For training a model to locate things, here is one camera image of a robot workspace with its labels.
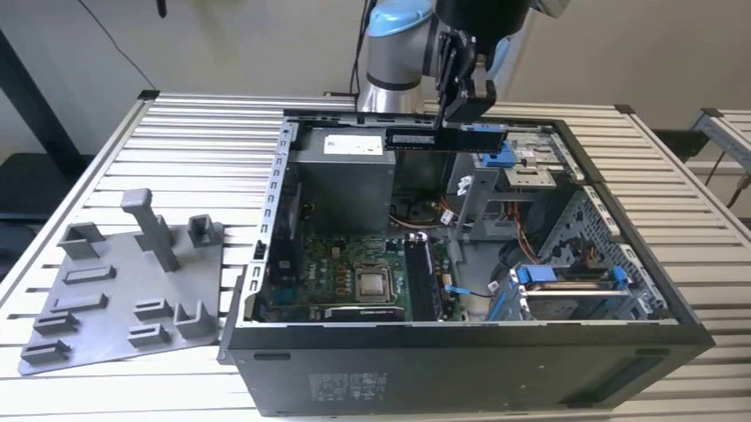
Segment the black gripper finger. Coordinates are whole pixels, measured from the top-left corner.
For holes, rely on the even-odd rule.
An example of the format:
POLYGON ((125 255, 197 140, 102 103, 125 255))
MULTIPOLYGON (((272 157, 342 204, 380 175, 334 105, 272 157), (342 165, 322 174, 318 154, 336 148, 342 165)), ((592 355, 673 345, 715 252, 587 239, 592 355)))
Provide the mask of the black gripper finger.
POLYGON ((436 73, 439 110, 436 127, 445 127, 465 115, 463 108, 469 93, 467 83, 472 81, 473 37, 467 31, 441 32, 436 73))
POLYGON ((476 121, 495 104, 496 89, 488 77, 488 57, 477 55, 472 67, 457 78, 457 94, 453 101, 453 120, 476 121))

